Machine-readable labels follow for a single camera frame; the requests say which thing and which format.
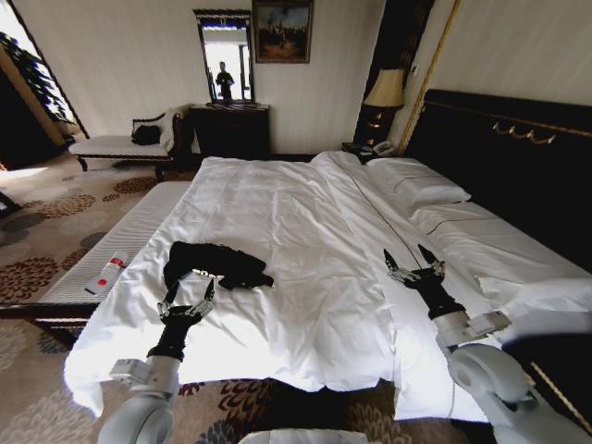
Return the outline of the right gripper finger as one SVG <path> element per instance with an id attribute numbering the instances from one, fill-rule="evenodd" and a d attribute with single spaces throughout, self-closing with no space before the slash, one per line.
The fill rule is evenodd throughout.
<path id="1" fill-rule="evenodd" d="M 399 281 L 400 283 L 411 283 L 418 281 L 420 279 L 420 277 L 414 272 L 406 270 L 404 268 L 400 268 L 387 249 L 383 250 L 383 254 L 385 258 L 385 264 L 388 269 L 388 275 L 391 278 Z"/>
<path id="2" fill-rule="evenodd" d="M 444 278 L 446 271 L 446 263 L 444 261 L 437 259 L 437 257 L 423 245 L 418 244 L 417 247 L 421 255 L 424 257 L 426 263 L 428 264 L 428 268 L 431 270 L 431 272 L 436 277 Z"/>

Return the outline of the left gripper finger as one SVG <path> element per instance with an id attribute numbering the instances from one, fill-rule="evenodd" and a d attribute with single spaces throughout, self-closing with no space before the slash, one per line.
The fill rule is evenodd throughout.
<path id="1" fill-rule="evenodd" d="M 170 286 L 164 300 L 158 302 L 156 305 L 158 316 L 161 320 L 165 320 L 172 315 L 178 315 L 181 311 L 180 306 L 174 306 L 173 302 L 177 296 L 179 289 L 179 280 Z"/>
<path id="2" fill-rule="evenodd" d="M 189 318 L 205 318 L 214 309 L 215 280 L 212 278 L 206 288 L 204 296 L 197 303 L 184 311 Z"/>

